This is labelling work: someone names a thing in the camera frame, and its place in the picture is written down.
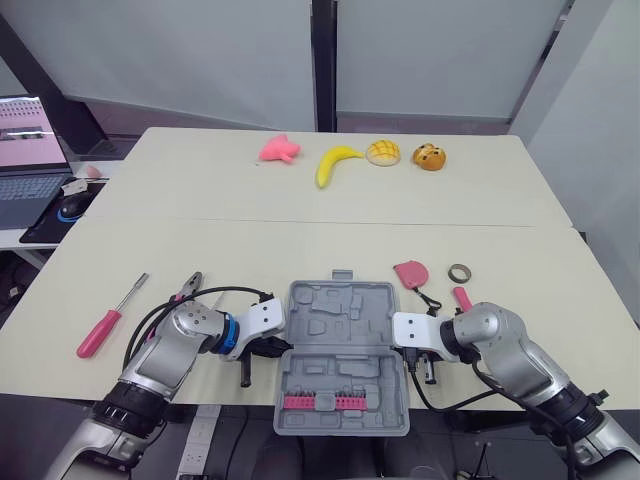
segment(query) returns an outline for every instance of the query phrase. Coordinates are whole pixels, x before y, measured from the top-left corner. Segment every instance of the laptop keyboard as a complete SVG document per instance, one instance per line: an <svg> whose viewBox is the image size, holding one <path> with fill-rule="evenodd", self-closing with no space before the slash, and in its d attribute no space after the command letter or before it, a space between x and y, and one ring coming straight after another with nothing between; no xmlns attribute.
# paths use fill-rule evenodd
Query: laptop keyboard
<svg viewBox="0 0 640 480"><path fill-rule="evenodd" d="M0 179L0 200L47 198L59 187L61 176Z"/></svg>

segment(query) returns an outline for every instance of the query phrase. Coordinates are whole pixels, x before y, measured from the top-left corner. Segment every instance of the blue ring joint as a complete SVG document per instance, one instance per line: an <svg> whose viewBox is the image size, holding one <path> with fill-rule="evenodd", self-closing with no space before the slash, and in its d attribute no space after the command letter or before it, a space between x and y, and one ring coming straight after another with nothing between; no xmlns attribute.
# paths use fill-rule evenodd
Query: blue ring joint
<svg viewBox="0 0 640 480"><path fill-rule="evenodd" d="M233 319L233 317L231 316L231 314L227 313L228 319L229 319L229 332L227 333L227 338L224 339L224 342L222 343L222 346L220 347L220 351L218 353L221 353L222 355L226 355L227 353L229 353L231 350L233 350L233 347L236 346L236 321Z"/></svg>
<svg viewBox="0 0 640 480"><path fill-rule="evenodd" d="M60 210L58 210L58 213L56 213L56 218L62 223L75 223L81 216L82 215L78 215L77 217L64 218L60 213Z"/></svg>

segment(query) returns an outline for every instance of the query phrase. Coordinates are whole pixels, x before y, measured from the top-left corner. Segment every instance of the power strip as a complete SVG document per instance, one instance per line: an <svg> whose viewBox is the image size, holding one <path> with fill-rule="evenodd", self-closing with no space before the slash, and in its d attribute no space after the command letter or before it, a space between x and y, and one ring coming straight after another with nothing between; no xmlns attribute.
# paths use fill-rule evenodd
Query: power strip
<svg viewBox="0 0 640 480"><path fill-rule="evenodd" d="M187 442L182 452L176 480L182 475L202 475L207 463L213 432L216 430L220 405L199 405L193 417Z"/></svg>

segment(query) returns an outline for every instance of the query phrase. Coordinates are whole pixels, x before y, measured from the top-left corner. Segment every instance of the open tool case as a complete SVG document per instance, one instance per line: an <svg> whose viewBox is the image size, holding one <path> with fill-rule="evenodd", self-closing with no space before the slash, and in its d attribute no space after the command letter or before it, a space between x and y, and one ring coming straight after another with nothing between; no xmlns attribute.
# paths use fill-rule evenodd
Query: open tool case
<svg viewBox="0 0 640 480"><path fill-rule="evenodd" d="M409 403L402 357L392 350L393 286L332 281L290 287L273 427L280 435L402 436Z"/></svg>

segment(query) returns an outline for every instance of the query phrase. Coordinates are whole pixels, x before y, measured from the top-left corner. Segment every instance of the pliers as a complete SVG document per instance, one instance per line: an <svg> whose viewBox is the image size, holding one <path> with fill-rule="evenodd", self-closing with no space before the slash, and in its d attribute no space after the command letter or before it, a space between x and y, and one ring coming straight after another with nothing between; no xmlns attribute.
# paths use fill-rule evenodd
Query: pliers
<svg viewBox="0 0 640 480"><path fill-rule="evenodd" d="M201 285L202 285L202 272L195 272L193 275L189 277L189 279L186 282L184 282L184 285L182 285L182 288L178 293L176 293L175 295L171 295L171 297L169 297L169 302L171 303L179 302L184 297L188 295L193 295L198 291ZM167 308L164 309L161 315L163 317L166 317L171 310L173 310L173 307L168 306ZM145 341L148 342L149 340L151 340L155 334L156 334L156 329L154 328L151 332L149 332L149 336L146 338Z"/></svg>

